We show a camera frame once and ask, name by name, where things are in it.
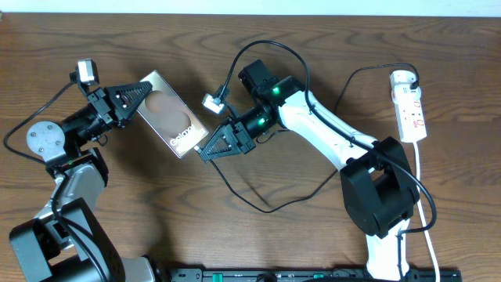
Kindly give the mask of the white power strip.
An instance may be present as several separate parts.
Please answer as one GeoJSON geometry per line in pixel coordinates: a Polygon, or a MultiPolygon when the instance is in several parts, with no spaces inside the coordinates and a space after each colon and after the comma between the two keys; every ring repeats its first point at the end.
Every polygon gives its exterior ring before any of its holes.
{"type": "Polygon", "coordinates": [[[427,137],[420,101],[421,89],[411,89],[410,84],[396,84],[391,92],[395,105],[398,132],[403,143],[417,143],[427,137]]]}

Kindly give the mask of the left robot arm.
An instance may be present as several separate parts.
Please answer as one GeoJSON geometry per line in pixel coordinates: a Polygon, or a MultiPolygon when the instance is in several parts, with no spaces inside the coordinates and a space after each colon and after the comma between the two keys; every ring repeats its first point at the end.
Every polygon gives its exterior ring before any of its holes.
{"type": "Polygon", "coordinates": [[[161,272],[148,256],[120,257],[99,224],[93,210],[109,170],[98,148],[82,148],[126,126],[153,86],[78,87],[85,107],[60,123],[39,121],[27,132],[28,146],[56,187],[33,219],[11,230],[9,242],[28,281],[159,281],[161,272]]]}

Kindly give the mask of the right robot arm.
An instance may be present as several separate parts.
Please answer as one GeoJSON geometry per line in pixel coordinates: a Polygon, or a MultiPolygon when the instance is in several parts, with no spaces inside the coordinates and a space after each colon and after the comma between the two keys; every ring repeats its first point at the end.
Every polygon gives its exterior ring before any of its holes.
{"type": "Polygon", "coordinates": [[[257,139],[280,125],[312,144],[339,172],[345,209],[366,235],[366,269],[378,280],[397,281],[409,272],[405,235],[419,182],[412,174],[399,141],[378,141],[326,109],[296,78],[272,75],[261,60],[238,74],[255,106],[239,117],[226,118],[198,150],[203,161],[247,154],[257,139]]]}

